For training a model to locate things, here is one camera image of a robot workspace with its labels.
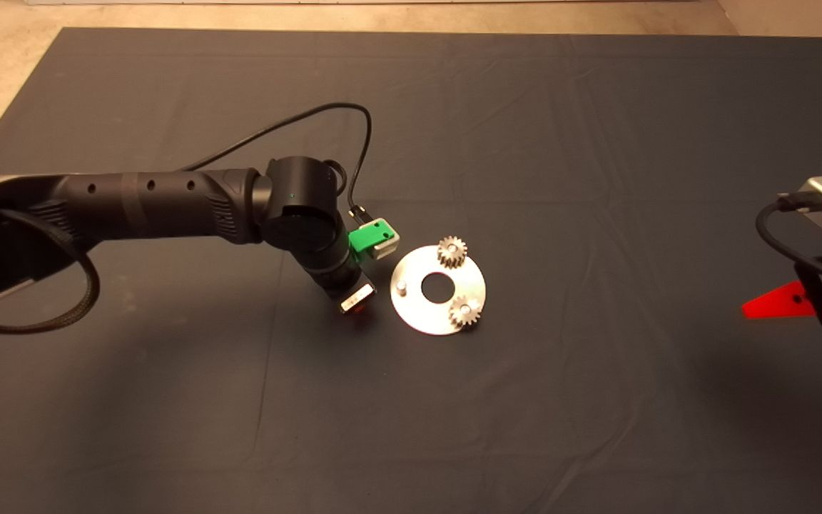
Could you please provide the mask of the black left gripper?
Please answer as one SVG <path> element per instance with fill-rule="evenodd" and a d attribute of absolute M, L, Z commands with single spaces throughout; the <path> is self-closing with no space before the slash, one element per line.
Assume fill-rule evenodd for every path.
<path fill-rule="evenodd" d="M 375 284 L 359 266 L 341 266 L 327 273 L 324 291 L 340 313 L 356 319 L 367 315 L 366 303 L 377 293 Z"/>

